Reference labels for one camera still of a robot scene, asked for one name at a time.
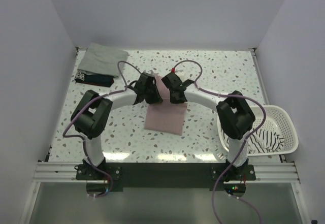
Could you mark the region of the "pink tank top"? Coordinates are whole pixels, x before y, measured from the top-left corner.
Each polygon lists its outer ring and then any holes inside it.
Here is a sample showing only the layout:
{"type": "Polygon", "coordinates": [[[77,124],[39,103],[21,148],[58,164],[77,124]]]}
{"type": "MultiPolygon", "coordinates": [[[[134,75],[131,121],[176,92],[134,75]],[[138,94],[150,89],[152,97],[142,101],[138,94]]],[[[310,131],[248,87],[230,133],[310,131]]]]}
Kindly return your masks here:
{"type": "Polygon", "coordinates": [[[144,129],[182,135],[187,103],[172,104],[170,92],[162,82],[162,77],[158,74],[154,76],[162,102],[148,106],[144,129]]]}

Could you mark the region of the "striped black white tank top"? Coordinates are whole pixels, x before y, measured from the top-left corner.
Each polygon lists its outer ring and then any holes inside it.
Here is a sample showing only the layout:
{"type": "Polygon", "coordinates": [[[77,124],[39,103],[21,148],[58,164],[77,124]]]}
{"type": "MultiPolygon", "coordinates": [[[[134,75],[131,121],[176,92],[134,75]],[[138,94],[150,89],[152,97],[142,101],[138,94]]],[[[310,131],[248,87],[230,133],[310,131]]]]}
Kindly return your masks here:
{"type": "Polygon", "coordinates": [[[259,129],[247,140],[249,154],[279,152],[284,148],[284,137],[274,131],[259,129]]]}

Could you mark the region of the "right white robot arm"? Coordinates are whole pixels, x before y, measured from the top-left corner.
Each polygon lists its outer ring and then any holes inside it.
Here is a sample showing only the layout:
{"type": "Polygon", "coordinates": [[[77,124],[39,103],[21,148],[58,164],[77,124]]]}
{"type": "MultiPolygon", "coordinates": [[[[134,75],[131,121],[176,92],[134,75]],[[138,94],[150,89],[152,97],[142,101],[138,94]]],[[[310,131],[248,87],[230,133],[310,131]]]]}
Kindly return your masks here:
{"type": "Polygon", "coordinates": [[[196,103],[217,112],[222,131],[229,140],[229,152],[226,174],[230,179],[237,180],[244,174],[243,165],[248,159],[247,138],[255,122],[255,115],[239,91],[222,94],[198,87],[192,80],[185,80],[170,72],[162,82],[170,92],[172,104],[185,102],[196,103]]]}

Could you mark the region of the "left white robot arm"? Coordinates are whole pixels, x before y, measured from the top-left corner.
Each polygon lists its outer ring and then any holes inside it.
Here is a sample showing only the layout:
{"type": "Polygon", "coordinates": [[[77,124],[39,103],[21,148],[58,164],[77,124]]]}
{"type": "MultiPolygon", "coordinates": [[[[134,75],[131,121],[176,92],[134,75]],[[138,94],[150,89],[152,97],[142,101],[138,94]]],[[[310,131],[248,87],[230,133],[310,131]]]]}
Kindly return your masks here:
{"type": "Polygon", "coordinates": [[[85,161],[89,164],[87,173],[93,179],[101,179],[105,174],[105,161],[102,152],[101,134],[105,130],[112,110],[133,106],[145,101],[148,104],[159,104],[163,100],[158,92],[155,76],[141,73],[138,80],[130,83],[124,90],[109,94],[88,90],[84,93],[71,116],[71,122],[63,133],[64,137],[70,127],[74,127],[83,141],[85,161]]]}

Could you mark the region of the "folded dark tank top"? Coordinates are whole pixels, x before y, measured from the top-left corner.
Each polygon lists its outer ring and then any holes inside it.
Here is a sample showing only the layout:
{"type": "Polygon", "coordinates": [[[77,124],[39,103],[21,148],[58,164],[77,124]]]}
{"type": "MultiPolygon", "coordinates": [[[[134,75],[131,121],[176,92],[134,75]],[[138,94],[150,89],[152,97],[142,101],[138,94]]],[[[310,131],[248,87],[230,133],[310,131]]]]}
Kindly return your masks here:
{"type": "Polygon", "coordinates": [[[101,74],[90,74],[82,71],[77,71],[74,80],[77,83],[102,86],[102,87],[111,87],[114,83],[114,77],[109,75],[101,74]]]}

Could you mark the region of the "folded grey tank top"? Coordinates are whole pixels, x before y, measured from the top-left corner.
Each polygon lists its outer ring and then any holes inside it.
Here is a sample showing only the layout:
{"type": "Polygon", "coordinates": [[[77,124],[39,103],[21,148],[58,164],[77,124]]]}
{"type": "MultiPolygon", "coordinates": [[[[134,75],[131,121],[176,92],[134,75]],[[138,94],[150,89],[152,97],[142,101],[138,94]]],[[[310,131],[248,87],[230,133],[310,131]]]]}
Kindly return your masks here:
{"type": "Polygon", "coordinates": [[[118,62],[126,61],[127,58],[127,51],[91,43],[78,66],[78,71],[118,78],[118,62]]]}

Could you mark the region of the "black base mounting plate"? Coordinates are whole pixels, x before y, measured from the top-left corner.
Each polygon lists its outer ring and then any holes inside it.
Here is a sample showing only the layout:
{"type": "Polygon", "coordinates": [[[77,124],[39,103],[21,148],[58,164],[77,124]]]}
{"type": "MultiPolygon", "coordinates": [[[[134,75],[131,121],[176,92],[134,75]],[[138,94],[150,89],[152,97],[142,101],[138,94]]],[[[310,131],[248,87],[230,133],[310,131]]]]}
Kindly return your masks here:
{"type": "Polygon", "coordinates": [[[95,170],[87,162],[76,165],[76,180],[86,181],[88,193],[103,194],[123,191],[125,188],[207,188],[224,190],[232,181],[239,186],[230,193],[244,193],[246,181],[255,181],[254,166],[245,163],[231,167],[222,174],[228,163],[107,163],[95,170]]]}

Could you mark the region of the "white perforated laundry basket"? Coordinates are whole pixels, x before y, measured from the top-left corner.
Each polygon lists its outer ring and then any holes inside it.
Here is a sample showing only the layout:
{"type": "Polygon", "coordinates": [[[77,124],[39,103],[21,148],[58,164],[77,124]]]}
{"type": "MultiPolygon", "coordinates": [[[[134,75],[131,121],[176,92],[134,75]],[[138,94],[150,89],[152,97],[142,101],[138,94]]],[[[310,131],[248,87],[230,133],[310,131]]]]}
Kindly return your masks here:
{"type": "Polygon", "coordinates": [[[277,106],[264,106],[266,111],[266,121],[260,129],[270,130],[281,134],[284,137],[284,148],[279,152],[249,154],[248,156],[265,156],[265,155],[280,155],[293,153],[299,145],[298,135],[294,124],[282,108],[277,106]]]}

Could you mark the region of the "aluminium frame rail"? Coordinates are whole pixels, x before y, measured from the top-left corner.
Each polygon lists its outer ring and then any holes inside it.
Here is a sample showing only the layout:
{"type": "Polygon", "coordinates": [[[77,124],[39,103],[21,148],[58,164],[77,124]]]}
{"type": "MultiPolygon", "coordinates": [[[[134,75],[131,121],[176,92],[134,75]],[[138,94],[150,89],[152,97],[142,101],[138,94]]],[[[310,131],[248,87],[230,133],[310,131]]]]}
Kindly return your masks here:
{"type": "MultiPolygon", "coordinates": [[[[35,182],[75,182],[76,163],[38,163],[34,172],[35,182]]],[[[253,163],[258,183],[299,183],[300,179],[294,163],[253,163]]]]}

